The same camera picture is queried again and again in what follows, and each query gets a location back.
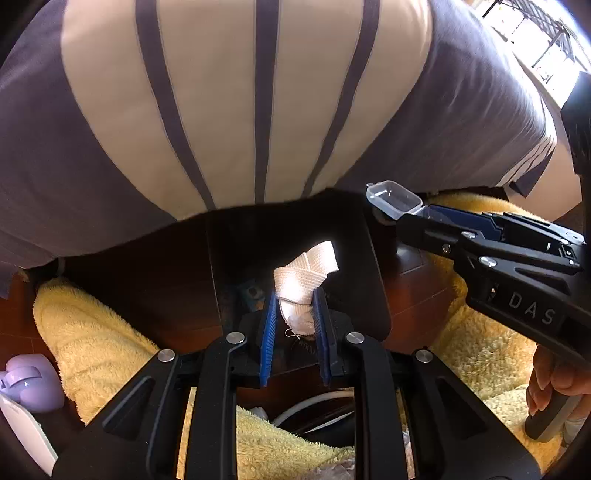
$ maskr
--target finger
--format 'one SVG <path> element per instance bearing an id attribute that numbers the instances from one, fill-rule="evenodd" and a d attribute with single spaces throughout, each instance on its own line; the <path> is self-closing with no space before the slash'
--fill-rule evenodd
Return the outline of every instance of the finger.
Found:
<path id="1" fill-rule="evenodd" d="M 563 395 L 591 394 L 591 372 L 570 368 L 572 370 L 572 381 L 570 381 L 571 373 L 568 368 L 559 367 L 555 369 L 551 381 L 556 391 Z"/>
<path id="2" fill-rule="evenodd" d="M 552 385 L 548 385 L 542 390 L 533 375 L 530 378 L 528 391 L 530 392 L 530 396 L 535 402 L 535 406 L 538 410 L 544 410 L 550 403 L 550 399 L 552 398 Z"/>
<path id="3" fill-rule="evenodd" d="M 554 354 L 546 347 L 538 345 L 535 350 L 533 364 L 535 377 L 538 381 L 540 390 L 545 389 L 550 383 L 550 377 L 554 368 Z"/>
<path id="4" fill-rule="evenodd" d="M 558 362 L 554 367 L 550 382 L 552 386 L 559 392 L 568 390 L 573 386 L 575 376 L 575 368 L 566 362 Z"/>
<path id="5" fill-rule="evenodd" d="M 527 409 L 530 411 L 530 415 L 535 415 L 538 411 L 538 407 L 535 404 L 534 399 L 531 397 L 530 390 L 525 390 L 525 401 L 527 402 Z"/>
<path id="6" fill-rule="evenodd" d="M 579 420 L 589 416 L 591 413 L 591 395 L 584 395 L 579 405 L 569 416 L 569 420 Z"/>

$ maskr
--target plastic container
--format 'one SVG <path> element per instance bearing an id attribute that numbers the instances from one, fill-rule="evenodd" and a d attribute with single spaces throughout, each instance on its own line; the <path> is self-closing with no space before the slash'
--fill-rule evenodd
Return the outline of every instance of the plastic container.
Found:
<path id="1" fill-rule="evenodd" d="M 405 213 L 417 213 L 423 201 L 410 190 L 392 180 L 368 183 L 367 199 L 394 220 Z"/>

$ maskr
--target gray and white striped cloth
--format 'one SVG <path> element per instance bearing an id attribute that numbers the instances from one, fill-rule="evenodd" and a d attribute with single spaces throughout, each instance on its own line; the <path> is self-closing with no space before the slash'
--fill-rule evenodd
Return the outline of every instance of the gray and white striped cloth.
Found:
<path id="1" fill-rule="evenodd" d="M 514 180 L 545 112 L 460 0 L 51 0 L 0 69 L 0 294 L 206 210 Z"/>

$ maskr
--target purple object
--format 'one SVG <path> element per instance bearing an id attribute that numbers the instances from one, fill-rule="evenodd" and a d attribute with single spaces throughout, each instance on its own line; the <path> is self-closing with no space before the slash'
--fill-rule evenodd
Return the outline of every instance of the purple object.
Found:
<path id="1" fill-rule="evenodd" d="M 60 377 L 50 361 L 39 353 L 13 356 L 0 372 L 0 393 L 31 413 L 45 413 L 64 406 Z"/>

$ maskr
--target metal screw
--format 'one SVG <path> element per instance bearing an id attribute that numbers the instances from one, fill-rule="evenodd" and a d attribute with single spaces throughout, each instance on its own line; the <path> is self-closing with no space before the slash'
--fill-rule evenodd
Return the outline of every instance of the metal screw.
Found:
<path id="1" fill-rule="evenodd" d="M 414 354 L 414 356 L 417 357 L 417 360 L 422 364 L 427 364 L 433 360 L 433 354 L 429 350 L 425 349 L 419 350 Z"/>
<path id="2" fill-rule="evenodd" d="M 230 332 L 226 335 L 226 341 L 232 345 L 237 345 L 244 341 L 244 334 L 242 332 Z"/>
<path id="3" fill-rule="evenodd" d="M 174 350 L 171 350 L 170 348 L 165 348 L 164 350 L 160 350 L 158 352 L 158 360 L 160 360 L 162 363 L 168 363 L 171 360 L 174 360 Z"/>
<path id="4" fill-rule="evenodd" d="M 363 336 L 363 333 L 349 332 L 347 334 L 346 339 L 349 343 L 357 344 L 357 343 L 363 343 L 363 341 L 365 340 L 365 337 Z"/>
<path id="5" fill-rule="evenodd" d="M 496 267 L 496 260 L 494 258 L 480 257 L 478 260 L 486 267 Z"/>

